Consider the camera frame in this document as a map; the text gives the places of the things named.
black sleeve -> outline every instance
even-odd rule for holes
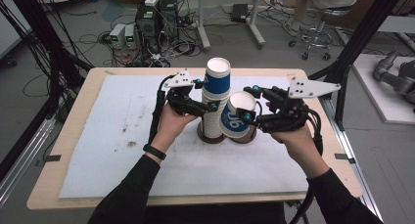
[[[383,223],[351,195],[332,169],[307,181],[326,223]]]
[[[143,223],[150,189],[159,170],[154,160],[142,156],[121,183],[98,204],[88,223]]]

floor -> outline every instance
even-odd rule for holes
[[[84,56],[95,67],[109,67],[110,52],[100,44],[91,43],[94,36],[111,29],[117,22],[132,22],[135,14],[134,4],[120,3],[115,0],[100,0],[96,3],[88,0],[76,0],[60,5],[63,20],[70,36],[76,41]],[[205,9],[206,24],[230,24],[229,18],[223,13],[230,12],[229,5],[222,8],[211,6]],[[304,46],[299,42],[290,48],[292,40],[278,21],[286,18],[287,14],[271,10],[261,12],[256,24],[263,35],[266,45],[258,49],[251,32],[245,25],[207,26],[207,36],[211,49],[201,52],[196,57],[180,57],[170,61],[172,67],[205,67],[212,57],[227,59],[232,67],[283,67],[301,68],[307,74],[328,66],[342,51],[343,46],[339,37],[330,27],[329,32],[335,37],[332,47],[332,60],[322,59],[323,51],[312,50],[308,61],[300,58]],[[303,27],[316,24],[318,18],[310,12],[307,14]],[[393,34],[378,33],[363,52],[381,55],[391,49],[398,48],[407,56],[413,56],[406,46],[397,40]],[[25,128],[46,100],[46,78],[36,68],[33,57],[23,44],[16,47],[12,54],[18,61],[15,67],[2,63],[0,67],[0,159],[14,146]],[[385,223],[414,223],[415,222],[415,173],[413,172],[413,155],[415,147],[413,132],[415,126],[383,123],[373,104],[365,93],[361,83],[353,71],[349,74],[346,94],[344,126],[346,134],[357,161],[364,173],[366,181],[382,213]],[[92,208],[70,210],[29,210],[25,203],[39,176],[42,167],[36,165],[41,160],[47,146],[62,127],[58,123],[48,141],[44,144],[33,164],[8,197],[0,209],[1,223],[86,223]],[[286,206],[286,219],[294,215],[294,209]],[[324,223],[318,205],[314,203],[308,212],[310,223]]]

blue cup label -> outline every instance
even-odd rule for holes
[[[230,79],[230,74],[224,76],[223,78],[216,78],[206,73],[204,87],[209,91],[209,93],[223,94],[229,90],[231,83]]]
[[[227,129],[236,133],[243,132],[249,127],[248,124],[242,122],[238,116],[229,110],[228,105],[223,109],[220,120]]]

black wristband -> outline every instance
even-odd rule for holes
[[[144,146],[143,150],[144,150],[144,152],[149,153],[149,154],[151,154],[151,155],[153,155],[153,156],[155,156],[155,157],[157,157],[161,160],[165,159],[165,154],[162,153],[161,151],[159,151],[158,149],[153,148],[150,144],[146,144]]]

black tape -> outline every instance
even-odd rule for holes
[[[356,163],[356,159],[347,157],[346,154],[335,154],[336,159],[347,159],[350,164]]]
[[[62,155],[46,156],[45,162],[59,161]]]

